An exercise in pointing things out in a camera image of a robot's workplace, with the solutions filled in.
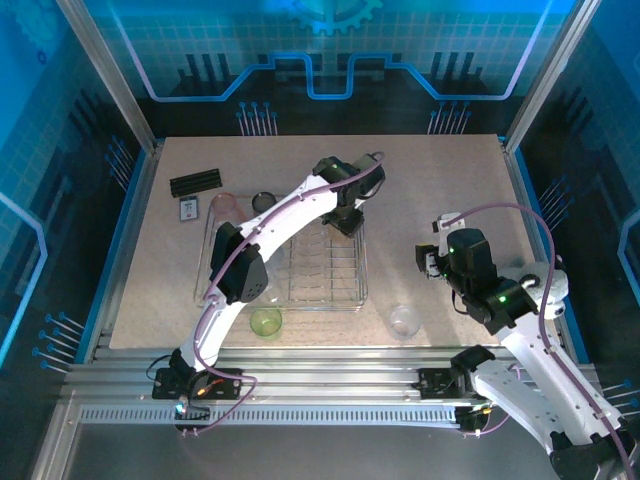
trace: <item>beige tabletop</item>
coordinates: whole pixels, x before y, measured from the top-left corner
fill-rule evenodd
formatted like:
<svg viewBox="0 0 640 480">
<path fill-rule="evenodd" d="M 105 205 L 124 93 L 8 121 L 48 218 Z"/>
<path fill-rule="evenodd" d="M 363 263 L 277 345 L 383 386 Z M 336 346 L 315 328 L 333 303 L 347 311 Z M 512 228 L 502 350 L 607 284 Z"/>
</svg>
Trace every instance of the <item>beige tabletop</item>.
<svg viewBox="0 0 640 480">
<path fill-rule="evenodd" d="M 415 307 L 423 326 L 405 345 L 496 344 L 485 329 L 451 308 L 450 289 L 428 281 L 415 265 L 414 246 L 437 242 L 431 222 L 440 214 L 496 201 L 515 202 L 495 135 L 382 135 L 168 138 L 126 280 L 111 348 L 176 347 L 198 320 L 193 292 L 206 206 L 221 191 L 288 193 L 323 157 L 353 162 L 382 150 L 387 181 L 365 207 L 369 296 L 357 313 L 284 312 L 276 340 L 263 340 L 241 314 L 225 347 L 399 345 L 384 327 L 399 304 Z M 180 222 L 169 180 L 219 168 L 224 187 L 198 194 L 200 218 Z M 481 228 L 498 267 L 532 261 L 522 217 L 482 212 L 467 221 Z"/>
</svg>

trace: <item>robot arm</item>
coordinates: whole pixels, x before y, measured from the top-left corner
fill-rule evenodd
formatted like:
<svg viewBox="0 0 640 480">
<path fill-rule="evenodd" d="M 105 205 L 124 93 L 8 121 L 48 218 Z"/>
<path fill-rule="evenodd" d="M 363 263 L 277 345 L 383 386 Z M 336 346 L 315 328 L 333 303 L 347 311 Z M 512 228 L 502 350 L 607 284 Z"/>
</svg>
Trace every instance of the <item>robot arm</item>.
<svg viewBox="0 0 640 480">
<path fill-rule="evenodd" d="M 216 363 L 220 346 L 240 311 L 267 287 L 265 263 L 278 247 L 318 217 L 346 236 L 357 232 L 364 222 L 362 204 L 385 180 L 378 163 L 368 154 L 353 165 L 325 158 L 298 188 L 268 211 L 238 227 L 230 223 L 220 226 L 211 260 L 212 281 L 234 250 L 251 240 L 207 292 L 204 308 L 209 309 L 208 318 L 174 351 L 170 365 L 182 383 L 190 384 L 196 373 L 205 369 L 194 347 L 208 365 Z M 358 179 L 366 170 L 370 173 Z"/>
<path fill-rule="evenodd" d="M 453 370 L 464 375 L 477 394 L 500 406 L 536 438 L 561 478 L 614 478 L 622 471 L 622 461 L 603 417 L 630 456 L 637 454 L 637 439 L 627 430 L 620 412 L 598 394 L 556 340 L 545 333 L 547 339 L 543 341 L 538 312 L 549 266 L 533 264 L 511 272 L 511 278 L 499 276 L 480 230 L 465 228 L 463 220 L 445 226 L 457 216 L 444 215 L 434 224 L 439 246 L 416 247 L 418 267 L 428 277 L 444 279 L 451 286 L 469 316 L 518 359 L 543 396 L 520 383 L 481 346 L 454 357 Z M 557 270 L 552 282 L 546 318 L 564 312 L 562 299 L 568 293 L 564 272 Z M 577 385 L 559 362 L 577 379 Z M 588 393 L 600 412 L 581 390 Z"/>
</svg>

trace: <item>blue light strip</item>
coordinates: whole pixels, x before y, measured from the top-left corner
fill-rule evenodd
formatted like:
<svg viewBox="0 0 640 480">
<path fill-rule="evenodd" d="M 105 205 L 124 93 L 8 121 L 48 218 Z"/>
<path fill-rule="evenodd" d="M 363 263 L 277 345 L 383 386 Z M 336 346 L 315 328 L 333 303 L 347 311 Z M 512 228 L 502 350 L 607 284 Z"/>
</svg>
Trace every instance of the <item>blue light strip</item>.
<svg viewBox="0 0 640 480">
<path fill-rule="evenodd" d="M 522 152 L 520 148 L 515 151 L 516 162 L 518 163 L 518 169 L 520 170 L 520 174 L 522 175 L 522 182 L 524 183 L 524 188 L 527 190 L 527 196 L 529 197 L 529 201 L 531 202 L 531 208 L 538 215 L 542 215 L 540 211 L 540 204 L 538 203 L 538 197 L 536 197 L 536 192 L 533 189 L 533 183 L 531 182 L 531 177 L 529 176 L 529 170 L 527 169 L 527 165 L 524 163 L 524 157 L 522 156 Z M 540 225 L 536 222 L 536 226 L 538 227 L 538 231 L 540 232 L 540 237 L 542 238 L 542 245 L 544 246 L 544 251 L 547 254 L 547 258 L 549 257 L 550 249 L 549 249 L 549 241 L 547 240 L 547 235 L 540 228 Z M 575 313 L 573 312 L 573 307 L 571 306 L 571 301 L 569 298 L 564 299 L 565 303 L 565 312 L 564 317 L 567 321 L 567 328 L 569 329 L 569 335 L 571 338 L 569 341 L 573 344 L 573 348 L 576 352 L 576 359 L 578 363 L 591 363 L 589 359 L 589 355 L 587 354 L 587 349 L 584 346 L 584 340 L 582 339 L 582 334 L 580 333 L 580 328 L 578 327 L 578 321 L 576 320 Z"/>
<path fill-rule="evenodd" d="M 42 225 L 40 224 L 40 222 L 29 215 L 25 210 L 18 206 L 18 204 L 16 204 L 2 192 L 0 192 L 0 202 L 4 203 L 9 208 L 9 210 L 18 215 L 18 217 L 20 217 L 27 225 L 35 230 L 36 235 L 38 236 L 38 246 L 40 247 L 40 258 L 38 258 L 36 267 L 33 269 L 33 273 L 31 274 L 31 278 L 29 279 L 29 283 L 27 284 L 27 289 L 22 296 L 22 300 L 20 301 L 20 305 L 18 305 L 18 309 L 16 310 L 15 315 L 13 316 L 13 320 L 11 321 L 11 325 L 9 326 L 9 330 L 7 331 L 7 334 L 2 341 L 2 346 L 0 346 L 1 368 L 5 359 L 7 358 L 7 353 L 9 353 L 11 343 L 13 343 L 13 340 L 15 339 L 16 332 L 18 331 L 18 327 L 22 322 L 22 317 L 24 316 L 24 312 L 27 310 L 27 305 L 31 300 L 31 296 L 33 295 L 33 291 L 36 288 L 36 284 L 38 283 L 38 279 L 40 278 L 40 274 L 42 273 L 42 269 L 44 268 L 44 264 L 47 261 L 47 257 L 49 254 L 47 252 L 47 244 L 44 238 L 44 230 L 42 229 Z"/>
<path fill-rule="evenodd" d="M 627 249 L 627 242 L 629 241 L 629 230 L 631 230 L 631 228 L 639 221 L 640 208 L 633 212 L 622 224 L 622 230 L 620 230 L 620 242 L 618 243 L 618 259 L 620 259 L 620 264 L 627 276 L 627 280 L 629 280 L 629 285 L 631 286 L 631 290 L 633 290 L 633 294 L 636 297 L 638 305 L 640 305 L 640 286 L 638 285 L 638 279 L 633 274 L 633 269 L 627 259 L 627 255 L 624 252 Z"/>
<path fill-rule="evenodd" d="M 122 39 L 124 40 L 125 46 L 131 55 L 131 59 L 138 70 L 138 74 L 142 79 L 142 83 L 144 84 L 147 93 L 149 96 L 160 103 L 184 103 L 184 102 L 224 102 L 226 101 L 239 87 L 244 83 L 244 81 L 256 71 L 264 71 L 264 70 L 275 70 L 276 69 L 276 60 L 301 60 L 304 62 L 305 72 L 307 77 L 307 95 L 312 100 L 347 100 L 351 98 L 353 95 L 353 85 L 354 85 L 354 77 L 355 77 L 355 63 L 356 60 L 375 60 L 380 59 L 384 60 L 384 68 L 389 70 L 406 70 L 415 80 L 420 84 L 422 88 L 424 88 L 435 100 L 484 100 L 484 101 L 502 101 L 506 100 L 511 96 L 513 90 L 520 78 L 520 74 L 522 73 L 522 69 L 524 68 L 527 60 L 529 59 L 529 54 L 533 49 L 534 44 L 536 43 L 538 36 L 540 35 L 540 31 L 544 25 L 547 16 L 549 15 L 549 11 L 551 9 L 551 5 L 554 0 L 550 0 L 547 3 L 536 28 L 534 29 L 527 46 L 522 52 L 522 57 L 516 66 L 515 71 L 513 72 L 513 76 L 509 81 L 509 85 L 505 92 L 501 95 L 444 95 L 440 94 L 436 91 L 436 89 L 422 76 L 422 74 L 413 66 L 411 63 L 406 62 L 394 62 L 392 58 L 392 53 L 389 52 L 368 52 L 368 53 L 354 53 L 349 57 L 349 61 L 347 62 L 347 85 L 345 93 L 315 93 L 313 89 L 313 64 L 311 61 L 311 57 L 307 53 L 301 52 L 279 52 L 279 53 L 270 53 L 267 55 L 267 63 L 264 64 L 253 64 L 249 65 L 239 76 L 236 78 L 231 85 L 224 91 L 222 95 L 202 95 L 202 96 L 194 96 L 194 97 L 160 97 L 156 94 L 153 86 L 151 85 L 151 81 L 147 76 L 147 73 L 142 66 L 142 62 L 138 57 L 135 49 L 133 48 L 133 44 L 127 35 L 127 32 L 120 21 L 120 18 L 115 13 L 114 9 L 111 8 L 111 13 L 113 15 L 113 19 L 116 23 L 116 27 L 120 31 L 122 35 Z"/>
<path fill-rule="evenodd" d="M 124 225 L 127 221 L 127 216 L 129 215 L 131 204 L 133 203 L 133 196 L 138 181 L 140 180 L 142 166 L 145 163 L 145 155 L 146 154 L 144 150 L 141 150 L 140 155 L 138 155 L 136 167 L 134 168 L 133 174 L 131 175 L 131 182 L 129 183 L 127 194 L 124 197 L 124 202 L 122 202 L 122 209 L 120 210 L 118 223 L 116 224 L 116 228 L 113 231 L 113 239 L 111 240 L 111 245 L 109 246 L 107 259 L 105 260 L 104 268 L 102 269 L 102 275 L 100 275 L 100 282 L 98 283 L 96 294 L 93 297 L 93 303 L 91 304 L 91 310 L 89 310 L 89 315 L 87 316 L 87 323 L 84 326 L 84 332 L 82 333 L 82 338 L 80 339 L 80 345 L 78 345 L 78 350 L 76 350 L 76 357 L 74 360 L 75 363 L 83 363 L 84 356 L 89 349 L 89 343 L 91 343 L 91 335 L 93 333 L 93 329 L 96 327 L 96 322 L 98 321 L 98 312 L 100 311 L 100 306 L 102 305 L 102 301 L 104 300 L 104 293 L 107 289 L 109 276 L 111 275 L 111 271 L 113 270 L 113 264 L 115 262 L 116 254 L 118 253 L 118 248 L 120 247 L 120 240 L 122 239 L 122 234 L 124 233 Z"/>
</svg>

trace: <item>green glass bowl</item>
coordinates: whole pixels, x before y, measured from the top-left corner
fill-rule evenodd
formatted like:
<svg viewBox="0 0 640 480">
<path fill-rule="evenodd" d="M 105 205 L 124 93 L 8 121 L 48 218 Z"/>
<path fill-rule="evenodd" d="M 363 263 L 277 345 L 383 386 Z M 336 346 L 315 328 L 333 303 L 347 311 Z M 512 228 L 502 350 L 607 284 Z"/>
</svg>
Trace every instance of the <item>green glass bowl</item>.
<svg viewBox="0 0 640 480">
<path fill-rule="evenodd" d="M 282 314 L 275 308 L 256 310 L 249 321 L 253 333 L 260 337 L 271 337 L 282 327 Z"/>
</svg>

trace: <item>glass wall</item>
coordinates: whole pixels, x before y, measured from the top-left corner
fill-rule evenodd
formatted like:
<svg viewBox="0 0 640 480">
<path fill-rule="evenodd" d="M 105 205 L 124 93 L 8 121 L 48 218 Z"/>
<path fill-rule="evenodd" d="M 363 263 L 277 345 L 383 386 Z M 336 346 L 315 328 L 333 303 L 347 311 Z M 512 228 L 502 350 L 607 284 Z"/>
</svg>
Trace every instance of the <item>glass wall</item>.
<svg viewBox="0 0 640 480">
<path fill-rule="evenodd" d="M 573 4 L 88 2 L 159 137 L 504 134 Z"/>
<path fill-rule="evenodd" d="M 636 388 L 639 19 L 634 0 L 602 1 L 522 144 L 542 212 L 568 268 L 587 351 L 605 384 L 631 379 Z"/>
<path fill-rule="evenodd" d="M 0 4 L 3 478 L 29 476 L 139 151 L 55 2 L 36 3 Z"/>
</svg>

